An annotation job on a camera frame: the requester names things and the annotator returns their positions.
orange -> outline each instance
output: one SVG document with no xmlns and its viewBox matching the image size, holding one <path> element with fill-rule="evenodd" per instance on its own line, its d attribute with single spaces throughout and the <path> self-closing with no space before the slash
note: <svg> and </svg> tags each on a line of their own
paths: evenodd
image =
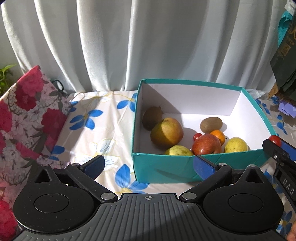
<svg viewBox="0 0 296 241">
<path fill-rule="evenodd" d="M 222 131 L 220 131 L 220 130 L 214 130 L 210 134 L 212 134 L 215 137 L 217 137 L 219 139 L 221 145 L 224 144 L 224 142 L 225 142 L 225 135 L 224 135 L 224 133 Z"/>
</svg>

pink floral fabric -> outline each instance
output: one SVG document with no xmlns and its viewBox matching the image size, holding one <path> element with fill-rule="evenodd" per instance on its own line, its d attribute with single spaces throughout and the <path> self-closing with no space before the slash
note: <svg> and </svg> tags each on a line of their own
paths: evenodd
<svg viewBox="0 0 296 241">
<path fill-rule="evenodd" d="M 63 167 L 49 156 L 71 107 L 39 66 L 0 98 L 0 240 L 15 230 L 11 208 L 30 169 L 38 163 Z"/>
</svg>

red apple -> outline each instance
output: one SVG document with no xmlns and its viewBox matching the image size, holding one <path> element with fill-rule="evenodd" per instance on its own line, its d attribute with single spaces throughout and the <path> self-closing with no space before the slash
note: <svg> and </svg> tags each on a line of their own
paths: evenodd
<svg viewBox="0 0 296 241">
<path fill-rule="evenodd" d="M 201 136 L 202 136 L 201 133 L 195 133 L 194 136 L 193 136 L 193 141 L 196 141 Z"/>
<path fill-rule="evenodd" d="M 276 135 L 271 135 L 268 139 L 270 139 L 274 144 L 281 147 L 281 138 Z"/>
<path fill-rule="evenodd" d="M 221 153 L 221 143 L 217 137 L 211 134 L 200 136 L 192 145 L 194 155 L 206 155 Z"/>
</svg>

white curtain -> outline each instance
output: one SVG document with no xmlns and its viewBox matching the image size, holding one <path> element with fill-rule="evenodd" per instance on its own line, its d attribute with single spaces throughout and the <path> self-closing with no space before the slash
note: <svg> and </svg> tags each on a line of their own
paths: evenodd
<svg viewBox="0 0 296 241">
<path fill-rule="evenodd" d="M 269 90 L 286 0 L 6 0 L 23 71 L 40 65 L 69 92 L 135 90 L 140 79 Z"/>
</svg>

teal box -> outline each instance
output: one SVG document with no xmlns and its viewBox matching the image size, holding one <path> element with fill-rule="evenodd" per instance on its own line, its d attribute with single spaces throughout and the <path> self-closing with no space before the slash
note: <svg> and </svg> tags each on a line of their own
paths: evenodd
<svg viewBox="0 0 296 241">
<path fill-rule="evenodd" d="M 276 134 L 259 105 L 242 87 L 193 80 L 141 80 L 131 150 L 136 179 L 141 183 L 201 181 L 193 170 L 194 156 L 163 155 L 165 150 L 152 144 L 150 132 L 142 126 L 143 114 L 151 106 L 160 106 L 163 118 L 173 117 L 182 124 L 184 137 L 179 145 L 189 149 L 193 135 L 201 132 L 203 119 L 221 118 L 221 130 L 227 138 L 225 144 L 232 137 L 240 137 L 248 144 L 249 151 L 203 156 L 216 164 L 227 163 L 234 169 L 245 169 L 249 164 L 263 165 L 267 157 L 262 143 Z"/>
</svg>

